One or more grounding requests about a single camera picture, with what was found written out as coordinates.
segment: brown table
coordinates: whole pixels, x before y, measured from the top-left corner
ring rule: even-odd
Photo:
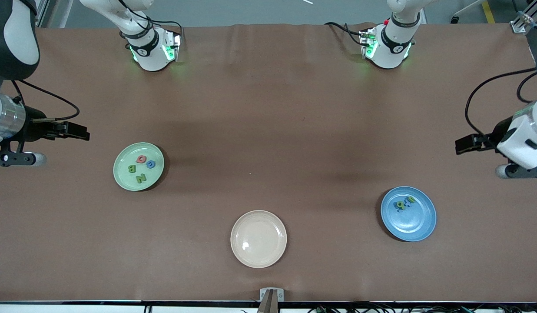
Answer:
[[[28,144],[46,166],[0,168],[0,300],[248,300],[277,286],[290,301],[537,301],[537,180],[498,179],[491,151],[454,153],[472,132],[472,89],[534,64],[506,24],[422,26],[394,70],[328,26],[237,25],[187,29],[180,62],[146,73],[117,32],[38,30],[29,80],[80,105],[74,121],[92,135]],[[483,131],[522,107],[521,79],[476,95]],[[70,113],[22,91],[49,116]],[[169,166],[153,190],[128,192],[112,164],[138,141]],[[380,222],[383,194],[402,185],[437,207],[424,241]],[[230,249],[249,210],[288,230],[267,269]]]

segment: white plate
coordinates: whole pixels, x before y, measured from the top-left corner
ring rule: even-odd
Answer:
[[[284,224],[271,212],[255,210],[235,222],[230,236],[232,251],[243,264],[262,269],[284,254],[288,235]]]

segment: green plate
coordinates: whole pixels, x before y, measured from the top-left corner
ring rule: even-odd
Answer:
[[[140,156],[147,159],[137,162]],[[154,161],[155,167],[148,168],[147,162]],[[161,178],[164,156],[160,149],[150,143],[136,143],[125,148],[114,161],[114,179],[120,187],[129,191],[146,190]]]

